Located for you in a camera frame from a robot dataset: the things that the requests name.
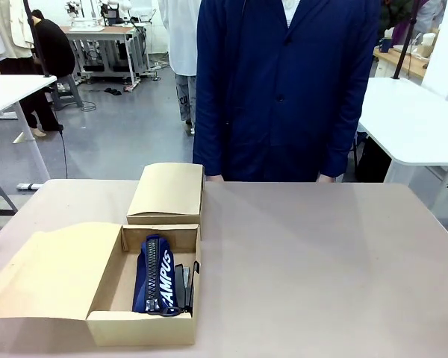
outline box flap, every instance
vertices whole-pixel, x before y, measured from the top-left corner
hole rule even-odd
[[[151,213],[198,216],[202,185],[203,168],[200,165],[156,163],[146,166],[128,216]]]
[[[35,233],[0,272],[0,318],[86,319],[118,224],[79,224]]]

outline navy blue pouch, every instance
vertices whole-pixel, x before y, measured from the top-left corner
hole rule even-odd
[[[177,306],[171,247],[165,238],[149,235],[137,258],[133,312],[174,316],[181,313]]]

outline table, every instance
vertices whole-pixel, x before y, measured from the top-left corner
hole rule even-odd
[[[379,59],[379,64],[376,69],[375,77],[392,77],[395,73],[396,65],[400,59],[402,53],[391,48],[388,53],[380,52],[380,50],[375,48],[373,50],[373,56]],[[411,57],[407,54],[403,61],[402,71],[400,72],[400,77],[408,76],[408,68],[410,69],[410,76],[414,76],[418,84],[421,84],[421,80],[425,77],[426,69],[423,68],[427,62],[422,61],[415,56]]]
[[[50,180],[0,232],[125,223],[137,182]],[[207,183],[197,342],[97,348],[86,324],[0,320],[0,357],[448,358],[448,233],[395,184]]]
[[[448,101],[404,79],[371,78],[360,126],[392,159],[386,183],[409,185],[418,166],[441,180],[437,213],[448,195]]]
[[[132,91],[139,84],[140,76],[146,74],[149,70],[148,52],[146,46],[143,46],[146,41],[146,32],[144,31],[141,32],[135,27],[129,26],[106,26],[103,30],[97,32],[76,31],[75,29],[71,31],[70,26],[61,26],[60,28],[71,42],[81,76],[123,77],[129,75],[132,83],[130,91]],[[90,53],[89,41],[99,44],[99,54],[104,71],[87,71],[84,69]],[[110,66],[110,63],[116,63],[119,60],[114,48],[114,42],[116,41],[125,44],[128,72],[114,71]]]
[[[31,134],[25,114],[20,107],[19,100],[52,84],[56,80],[57,78],[55,76],[46,78],[39,75],[0,75],[0,111],[9,106],[13,106],[13,110],[22,126],[25,141],[28,143],[31,156],[34,159],[35,164],[37,164],[40,179],[43,182],[50,179],[50,174],[46,169],[45,162],[43,162],[35,138]]]

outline closed cardboard box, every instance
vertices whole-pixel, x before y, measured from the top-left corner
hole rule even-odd
[[[129,224],[198,224],[204,169],[189,163],[146,166],[128,210]]]
[[[0,273],[0,318],[83,320],[101,346],[192,345],[199,311],[198,273],[192,316],[131,311],[137,257],[151,234],[167,238],[176,265],[192,268],[195,260],[200,262],[197,224],[89,223],[36,233]]]

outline cardboard box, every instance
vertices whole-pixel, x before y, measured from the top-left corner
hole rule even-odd
[[[128,210],[128,223],[198,224],[204,169],[189,163],[146,166]]]
[[[192,268],[200,262],[197,224],[89,223],[36,233],[0,273],[0,318],[83,320],[100,346],[192,345],[199,274],[194,275],[193,316],[131,311],[141,242],[154,233],[168,239],[176,265]]]

